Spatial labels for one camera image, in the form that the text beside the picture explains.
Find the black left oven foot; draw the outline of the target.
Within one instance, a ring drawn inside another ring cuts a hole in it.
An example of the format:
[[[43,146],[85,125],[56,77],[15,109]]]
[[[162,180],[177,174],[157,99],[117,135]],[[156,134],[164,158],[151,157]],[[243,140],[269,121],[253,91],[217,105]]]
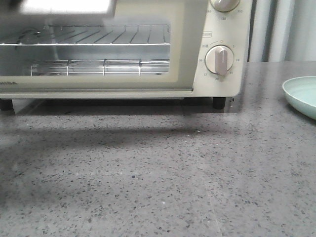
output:
[[[0,99],[0,110],[11,111],[13,110],[13,103],[11,99]]]

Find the light green plate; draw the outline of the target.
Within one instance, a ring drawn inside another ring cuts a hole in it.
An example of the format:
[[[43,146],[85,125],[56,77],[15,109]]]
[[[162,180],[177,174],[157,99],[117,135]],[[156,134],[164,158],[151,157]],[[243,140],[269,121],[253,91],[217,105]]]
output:
[[[316,77],[304,76],[286,80],[282,90],[287,102],[300,113],[316,119]]]

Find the black right oven foot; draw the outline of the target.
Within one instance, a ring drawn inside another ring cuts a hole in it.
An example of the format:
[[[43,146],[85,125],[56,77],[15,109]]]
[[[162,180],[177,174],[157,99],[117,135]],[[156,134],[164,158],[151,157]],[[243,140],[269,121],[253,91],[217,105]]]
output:
[[[213,97],[212,106],[214,109],[222,110],[225,107],[226,97]]]

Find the cream Toshiba toaster oven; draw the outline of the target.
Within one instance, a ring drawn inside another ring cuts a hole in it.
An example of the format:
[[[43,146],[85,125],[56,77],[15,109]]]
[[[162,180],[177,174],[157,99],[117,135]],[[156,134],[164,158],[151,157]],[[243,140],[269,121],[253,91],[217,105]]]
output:
[[[194,87],[191,92],[156,93],[149,96],[123,95],[111,98],[53,98],[53,97],[15,97],[1,99],[184,99],[234,97],[238,95],[247,61],[252,1],[240,0],[232,11],[215,10],[207,0],[206,18],[201,36]],[[214,46],[224,45],[234,54],[234,62],[225,76],[210,72],[205,65],[205,56]]]

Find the upper temperature knob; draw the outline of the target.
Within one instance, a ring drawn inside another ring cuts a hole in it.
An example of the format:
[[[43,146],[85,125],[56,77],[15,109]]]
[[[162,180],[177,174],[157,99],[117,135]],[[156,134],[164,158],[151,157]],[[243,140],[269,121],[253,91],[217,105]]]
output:
[[[211,0],[210,3],[217,11],[229,12],[239,5],[240,0]]]

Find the lower timer knob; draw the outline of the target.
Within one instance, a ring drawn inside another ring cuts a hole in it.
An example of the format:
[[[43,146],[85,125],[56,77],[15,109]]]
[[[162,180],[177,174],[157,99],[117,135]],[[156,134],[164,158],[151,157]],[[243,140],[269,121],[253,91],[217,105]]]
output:
[[[234,54],[224,45],[212,47],[205,56],[207,69],[217,75],[225,76],[234,62]]]

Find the black oven foot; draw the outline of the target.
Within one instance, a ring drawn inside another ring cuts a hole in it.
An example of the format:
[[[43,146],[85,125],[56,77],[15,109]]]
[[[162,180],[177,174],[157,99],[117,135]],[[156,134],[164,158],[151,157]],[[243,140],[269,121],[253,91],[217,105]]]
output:
[[[226,97],[213,97],[212,106],[214,109],[222,110],[225,107]]]
[[[11,111],[13,110],[13,103],[11,99],[0,99],[0,110]]]

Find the glass oven door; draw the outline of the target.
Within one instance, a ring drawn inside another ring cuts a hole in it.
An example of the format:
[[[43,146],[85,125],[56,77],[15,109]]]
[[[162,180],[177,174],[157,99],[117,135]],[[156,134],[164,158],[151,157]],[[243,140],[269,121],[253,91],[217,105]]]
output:
[[[0,37],[45,25],[167,24],[165,46],[0,45],[2,98],[191,92],[205,0],[3,0]]]

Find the pale grey curtain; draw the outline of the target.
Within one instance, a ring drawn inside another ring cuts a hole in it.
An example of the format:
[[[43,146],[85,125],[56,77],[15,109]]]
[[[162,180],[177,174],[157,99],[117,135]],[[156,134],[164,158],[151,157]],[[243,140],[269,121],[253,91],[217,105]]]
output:
[[[316,59],[314,0],[255,0],[249,62],[311,62]]]

